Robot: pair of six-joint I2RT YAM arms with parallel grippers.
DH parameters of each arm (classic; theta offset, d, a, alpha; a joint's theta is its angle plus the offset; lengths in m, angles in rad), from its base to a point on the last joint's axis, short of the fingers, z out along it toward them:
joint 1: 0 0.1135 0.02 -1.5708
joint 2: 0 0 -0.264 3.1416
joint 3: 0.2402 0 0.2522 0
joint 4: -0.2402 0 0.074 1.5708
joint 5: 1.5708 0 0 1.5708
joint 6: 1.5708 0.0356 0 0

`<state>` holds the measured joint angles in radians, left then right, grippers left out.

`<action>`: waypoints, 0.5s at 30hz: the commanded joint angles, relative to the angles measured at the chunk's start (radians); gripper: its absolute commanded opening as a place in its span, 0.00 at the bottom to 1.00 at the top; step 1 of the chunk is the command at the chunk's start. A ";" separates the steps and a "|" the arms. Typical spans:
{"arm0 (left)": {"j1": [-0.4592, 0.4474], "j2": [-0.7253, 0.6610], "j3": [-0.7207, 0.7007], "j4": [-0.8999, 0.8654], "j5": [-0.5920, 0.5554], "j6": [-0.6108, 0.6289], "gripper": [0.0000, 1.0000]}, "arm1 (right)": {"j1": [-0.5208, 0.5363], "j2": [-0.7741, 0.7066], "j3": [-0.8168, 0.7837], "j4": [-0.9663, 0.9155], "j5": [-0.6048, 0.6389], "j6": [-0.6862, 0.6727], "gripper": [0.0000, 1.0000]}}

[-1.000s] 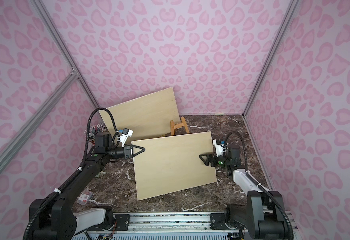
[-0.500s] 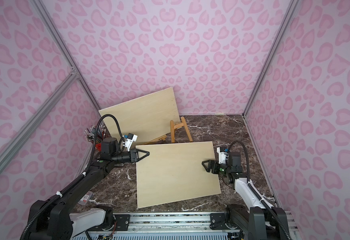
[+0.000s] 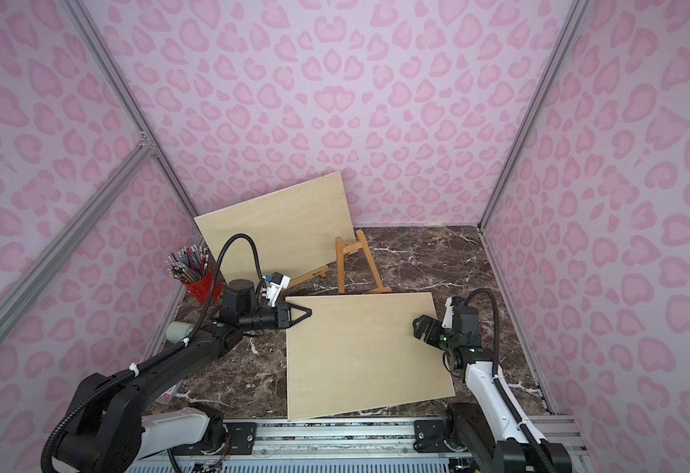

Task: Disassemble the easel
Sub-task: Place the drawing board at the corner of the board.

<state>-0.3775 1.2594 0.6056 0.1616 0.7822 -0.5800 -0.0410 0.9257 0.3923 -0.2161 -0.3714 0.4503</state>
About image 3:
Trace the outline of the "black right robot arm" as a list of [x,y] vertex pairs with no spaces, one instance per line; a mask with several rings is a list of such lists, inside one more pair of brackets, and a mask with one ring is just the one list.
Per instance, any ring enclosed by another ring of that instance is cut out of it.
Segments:
[[512,394],[492,349],[482,345],[479,311],[449,300],[442,320],[422,315],[414,337],[442,351],[451,374],[459,374],[475,400],[446,410],[444,433],[435,443],[464,449],[477,472],[572,472],[565,445],[549,441]]

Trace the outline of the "light wooden board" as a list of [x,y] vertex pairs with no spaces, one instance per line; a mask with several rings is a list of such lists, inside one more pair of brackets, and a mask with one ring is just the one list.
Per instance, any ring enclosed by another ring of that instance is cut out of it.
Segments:
[[440,350],[413,321],[429,293],[289,297],[313,314],[287,331],[287,417],[300,421],[452,397]]
[[335,240],[355,233],[340,173],[330,173],[195,219],[217,256],[226,241],[250,236],[261,272],[292,279],[335,262]]

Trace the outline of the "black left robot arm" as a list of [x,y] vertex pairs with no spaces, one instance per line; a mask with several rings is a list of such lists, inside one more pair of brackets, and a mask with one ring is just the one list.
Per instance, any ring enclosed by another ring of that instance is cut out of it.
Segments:
[[80,472],[124,472],[137,459],[166,449],[208,441],[219,447],[221,416],[198,411],[202,427],[188,437],[168,429],[167,443],[147,449],[151,429],[143,424],[146,408],[163,392],[198,369],[228,354],[253,330],[286,330],[297,324],[293,311],[306,320],[313,312],[293,303],[260,303],[254,283],[236,280],[223,290],[219,309],[209,321],[191,325],[170,347],[139,364],[113,374],[92,374],[78,386],[64,417],[41,451],[41,471],[63,462]]

